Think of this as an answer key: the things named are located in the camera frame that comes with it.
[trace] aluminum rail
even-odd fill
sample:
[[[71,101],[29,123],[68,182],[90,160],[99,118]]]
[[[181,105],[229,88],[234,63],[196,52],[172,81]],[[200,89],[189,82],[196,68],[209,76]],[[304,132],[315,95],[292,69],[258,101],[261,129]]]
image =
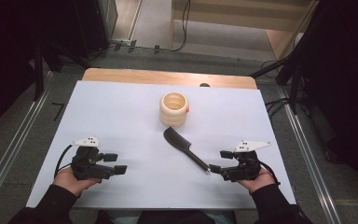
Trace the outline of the aluminum rail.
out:
[[[284,90],[281,86],[278,86],[278,92],[282,98],[289,97],[286,90]],[[307,137],[304,134],[298,116],[293,113],[289,105],[285,106],[285,110],[295,133],[296,140],[301,150],[301,154],[310,173],[312,183],[316,189],[316,193],[318,194],[319,202],[321,203],[321,206],[324,210],[326,219],[330,224],[340,224],[342,222],[339,218],[338,211],[330,195],[330,192],[324,182],[322,173],[319,170],[319,167],[313,156],[312,150],[310,148],[310,145],[308,144]]]
[[[32,103],[30,109],[28,110],[24,120],[22,121],[20,128],[17,130],[13,139],[11,140],[7,150],[0,160],[0,188],[7,176],[7,173],[10,170],[11,165],[16,159],[19,151],[21,150],[21,146],[26,139],[28,132],[30,132],[37,115],[40,112],[43,104],[46,101],[46,98],[49,93],[50,84],[54,81],[55,76],[52,72],[48,72],[45,77],[45,91],[42,93],[40,99]]]

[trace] black controller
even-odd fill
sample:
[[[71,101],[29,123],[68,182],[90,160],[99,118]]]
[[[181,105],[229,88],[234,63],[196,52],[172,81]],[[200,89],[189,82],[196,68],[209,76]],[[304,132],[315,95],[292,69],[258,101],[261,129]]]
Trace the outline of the black controller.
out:
[[[211,172],[221,175],[225,180],[235,182],[237,180],[254,180],[257,178],[261,169],[261,162],[257,158],[255,151],[249,152],[230,152],[220,151],[220,156],[225,159],[238,160],[238,166],[221,168],[210,164]]]
[[[99,153],[97,147],[79,147],[76,155],[72,158],[71,167],[74,176],[79,179],[97,178],[109,179],[112,175],[124,175],[127,171],[126,165],[116,165],[108,167],[96,164],[97,161],[116,161],[117,154]]]

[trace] cable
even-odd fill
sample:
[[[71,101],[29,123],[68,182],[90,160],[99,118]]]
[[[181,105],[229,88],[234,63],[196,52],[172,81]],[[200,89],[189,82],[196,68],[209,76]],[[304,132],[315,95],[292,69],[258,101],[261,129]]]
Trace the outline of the cable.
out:
[[[55,172],[54,172],[54,178],[57,176],[58,172],[63,168],[60,168],[60,164],[62,162],[62,159],[63,157],[65,156],[66,152],[69,150],[69,148],[71,148],[72,145],[69,145],[61,154],[60,158],[58,159],[58,162],[57,162],[57,166],[56,166],[56,169],[55,169]]]
[[[67,166],[70,166],[70,165],[72,165],[72,163],[73,163],[73,162],[71,162],[71,163],[68,163],[68,164],[64,165],[63,167],[61,167],[60,169],[58,169],[58,173],[59,173],[59,172],[60,172],[60,170],[62,170],[63,168],[65,168],[65,167],[67,167]]]
[[[262,69],[263,66],[264,66],[264,64],[266,64],[266,63],[277,63],[277,64],[279,64],[278,61],[274,61],[274,60],[265,61],[265,62],[263,62],[263,63],[260,65],[260,69]]]
[[[94,54],[96,54],[96,55],[95,55],[93,58],[87,60],[88,63],[90,63],[90,62],[94,61],[96,58],[100,57],[100,55],[102,54],[102,52],[96,52],[96,53],[94,53]]]
[[[188,22],[188,15],[190,14],[190,0],[187,1],[185,9],[183,10],[183,15],[182,15],[182,29],[183,29],[183,42],[182,45],[178,48],[178,49],[173,49],[172,51],[179,51],[181,50],[187,41],[187,22]],[[186,9],[187,9],[187,16],[186,16],[186,25],[185,25],[185,14],[186,14]]]
[[[278,178],[277,178],[277,176],[275,175],[275,173],[274,173],[274,171],[272,170],[272,168],[269,167],[267,164],[265,164],[265,163],[262,162],[262,161],[259,161],[259,162],[260,162],[260,164],[261,164],[262,166],[264,166],[264,168],[266,168],[266,170],[268,170],[268,171],[271,173],[272,178],[274,179],[275,183],[276,183],[277,185],[280,185],[281,182],[278,181]]]
[[[268,113],[268,118],[269,118],[269,122],[271,123],[272,129],[274,129],[273,126],[273,122],[272,122],[272,118],[274,117],[275,114],[277,114],[285,105],[288,104],[305,104],[304,99],[300,98],[300,99],[295,99],[292,100],[290,98],[282,98],[276,101],[272,101],[272,102],[268,102],[265,103],[265,106],[269,105],[269,108],[267,109],[267,113]],[[274,107],[275,105],[278,105],[274,110],[272,110],[271,113],[269,113],[269,111],[272,109],[272,107]]]

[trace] white board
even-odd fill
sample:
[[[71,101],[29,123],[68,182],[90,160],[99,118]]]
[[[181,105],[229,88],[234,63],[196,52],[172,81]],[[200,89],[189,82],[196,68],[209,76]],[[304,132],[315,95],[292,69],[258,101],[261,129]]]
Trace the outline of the white board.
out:
[[[52,183],[62,151],[74,140],[96,136],[102,153],[117,153],[106,166],[128,165],[83,192],[75,207],[97,209],[249,209],[247,189],[207,174],[163,137],[168,128],[158,118],[158,103],[167,92],[179,91],[189,101],[186,123],[175,128],[191,143],[190,150],[207,164],[222,167],[238,162],[220,158],[241,140],[266,141],[257,150],[282,183],[289,203],[296,203],[282,156],[260,91],[115,82],[79,81],[34,184],[27,206],[35,207]],[[71,162],[72,147],[62,165]]]

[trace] wooden edge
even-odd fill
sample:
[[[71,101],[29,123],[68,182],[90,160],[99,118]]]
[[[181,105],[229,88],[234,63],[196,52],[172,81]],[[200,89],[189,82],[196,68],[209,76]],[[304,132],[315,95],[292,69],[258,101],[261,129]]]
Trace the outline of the wooden edge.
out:
[[[291,51],[291,49],[289,49],[289,46],[293,44],[294,40],[298,36],[298,33],[300,33],[301,30],[305,30],[305,26],[308,26],[317,5],[317,1],[312,1],[308,4],[306,8],[304,8],[301,20],[295,21],[293,23],[293,27],[296,27],[295,30],[266,30],[269,43],[277,60],[280,60],[288,54],[288,51]]]
[[[181,86],[199,86],[207,83],[211,87],[257,90],[255,79],[252,77],[151,70],[89,68],[82,80]]]

